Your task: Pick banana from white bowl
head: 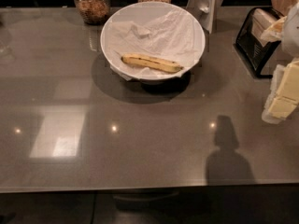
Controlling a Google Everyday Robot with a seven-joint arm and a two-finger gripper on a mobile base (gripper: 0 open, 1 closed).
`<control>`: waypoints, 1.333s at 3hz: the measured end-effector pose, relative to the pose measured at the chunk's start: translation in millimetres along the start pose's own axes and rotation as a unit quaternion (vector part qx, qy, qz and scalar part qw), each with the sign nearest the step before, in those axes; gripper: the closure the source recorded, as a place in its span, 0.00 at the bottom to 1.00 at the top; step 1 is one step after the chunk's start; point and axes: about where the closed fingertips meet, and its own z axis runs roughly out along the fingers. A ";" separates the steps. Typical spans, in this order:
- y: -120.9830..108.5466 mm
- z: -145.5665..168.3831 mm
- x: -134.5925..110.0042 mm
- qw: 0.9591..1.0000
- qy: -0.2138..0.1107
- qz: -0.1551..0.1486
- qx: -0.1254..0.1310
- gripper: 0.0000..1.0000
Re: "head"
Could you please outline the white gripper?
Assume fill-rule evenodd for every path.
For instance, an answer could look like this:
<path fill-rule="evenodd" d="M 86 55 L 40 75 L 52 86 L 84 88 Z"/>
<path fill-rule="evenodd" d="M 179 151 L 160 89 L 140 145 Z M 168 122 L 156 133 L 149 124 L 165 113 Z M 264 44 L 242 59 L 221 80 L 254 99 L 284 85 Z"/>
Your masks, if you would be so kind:
<path fill-rule="evenodd" d="M 262 120 L 270 124 L 279 124 L 295 110 L 298 102 L 299 62 L 289 63 L 286 67 L 278 64 L 263 107 Z"/>

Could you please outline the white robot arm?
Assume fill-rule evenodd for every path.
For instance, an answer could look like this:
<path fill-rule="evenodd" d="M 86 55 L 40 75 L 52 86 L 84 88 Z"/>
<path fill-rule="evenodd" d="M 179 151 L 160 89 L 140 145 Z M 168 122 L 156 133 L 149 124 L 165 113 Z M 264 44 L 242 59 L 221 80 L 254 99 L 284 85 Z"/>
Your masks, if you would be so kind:
<path fill-rule="evenodd" d="M 299 106 L 299 3 L 264 30 L 261 39 L 280 41 L 282 50 L 292 56 L 286 66 L 277 65 L 262 113 L 263 121 L 279 124 Z"/>

